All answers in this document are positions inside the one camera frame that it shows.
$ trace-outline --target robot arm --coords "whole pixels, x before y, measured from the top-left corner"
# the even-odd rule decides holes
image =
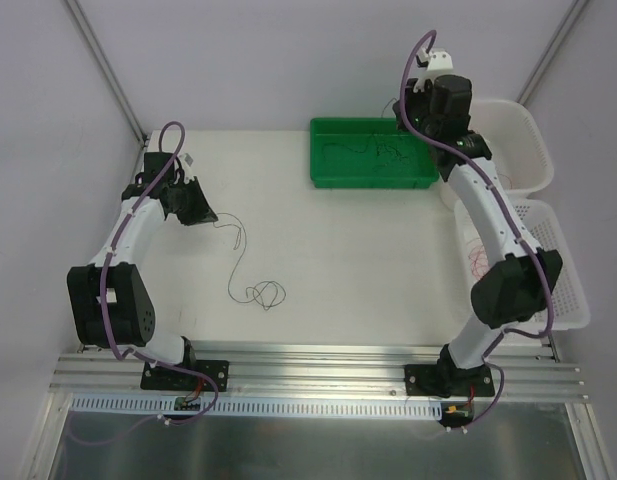
[[[422,392],[449,397],[463,395],[481,381],[488,370],[484,357],[503,333],[546,308],[544,279],[552,292],[562,260],[556,250],[544,251],[526,230],[503,193],[485,140],[469,129],[470,80],[452,74],[452,59],[443,49],[419,48],[434,36],[429,32],[413,52],[417,64],[426,68],[419,79],[407,78],[411,55],[405,89],[393,110],[399,129],[431,146],[442,180],[468,210],[490,267],[471,290],[473,313],[461,333],[444,346],[434,369],[416,375]]]
[[[105,246],[88,265],[70,270],[68,291],[79,340],[86,345],[110,348],[102,318],[100,280],[106,256],[111,252],[110,245],[115,243],[115,236],[125,222],[106,278],[106,303],[114,338],[118,344],[132,345],[135,351],[148,358],[177,365],[190,360],[189,342],[181,336],[155,328],[155,310],[139,274],[139,267],[153,234],[168,215],[175,214],[184,225],[214,222],[217,216],[208,205],[199,180],[192,176],[189,168],[192,159],[188,155],[181,156],[183,161],[177,158],[133,209],[172,155],[164,152],[144,155],[143,171],[123,192],[121,214]],[[132,213],[132,221],[127,220],[129,212]]]

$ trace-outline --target green tray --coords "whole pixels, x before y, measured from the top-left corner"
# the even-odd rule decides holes
[[[439,178],[428,146],[389,118],[313,118],[310,178],[317,188],[428,188]]]

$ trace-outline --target white cable channel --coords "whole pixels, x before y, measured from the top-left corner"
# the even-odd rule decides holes
[[[177,396],[75,394],[74,412],[125,413],[135,415],[191,415],[176,411]],[[201,407],[210,397],[197,400]],[[294,398],[220,397],[206,415],[236,417],[360,418],[394,420],[439,420],[441,404],[420,400],[331,400]]]

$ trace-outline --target metal pole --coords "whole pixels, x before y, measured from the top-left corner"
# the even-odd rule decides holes
[[[130,106],[130,102],[128,102],[128,98],[124,94],[115,73],[110,67],[110,63],[106,59],[106,55],[104,54],[95,33],[88,23],[88,19],[84,13],[83,8],[79,4],[79,0],[64,0],[65,5],[68,7],[68,11],[70,12],[75,24],[77,25],[79,31],[81,32],[84,40],[86,41],[86,45],[90,50],[90,53],[93,55],[101,73],[103,73],[104,78],[106,79],[106,83],[110,87],[112,94],[115,97],[115,100],[119,104],[124,116],[126,117],[126,121],[128,125],[132,129],[137,141],[143,144],[146,140],[147,135],[144,133],[135,113]]]
[[[568,11],[561,19],[557,30],[553,34],[550,42],[546,46],[545,50],[541,54],[537,65],[535,65],[534,70],[526,80],[526,84],[524,88],[522,88],[521,93],[517,97],[517,102],[522,105],[527,105],[529,100],[532,98],[533,94],[537,90],[539,83],[542,78],[546,74],[546,71],[552,65],[555,56],[561,49],[562,45],[568,35],[572,31],[573,27],[577,23],[577,21],[581,18],[581,14],[584,12],[588,4],[590,4],[591,0],[574,0],[568,8]]]

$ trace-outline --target white plastic basket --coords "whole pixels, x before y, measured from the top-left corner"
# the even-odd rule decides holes
[[[552,208],[539,200],[513,199],[517,215],[528,231],[539,241],[545,250],[557,249],[564,266],[553,291],[555,307],[555,330],[582,328],[590,323],[590,310],[584,291],[575,270],[570,251],[561,227]],[[457,240],[459,254],[468,285],[472,286],[488,271],[488,264],[483,245],[477,234],[468,211],[463,203],[455,204],[455,221],[457,222]],[[546,323],[546,312],[539,312],[528,322],[521,325],[528,331],[537,332]]]
[[[528,110],[508,100],[476,99],[470,114],[470,128],[486,140],[509,196],[526,198],[550,184],[555,174],[552,160]],[[439,183],[441,199],[452,210],[458,198],[447,184]]]

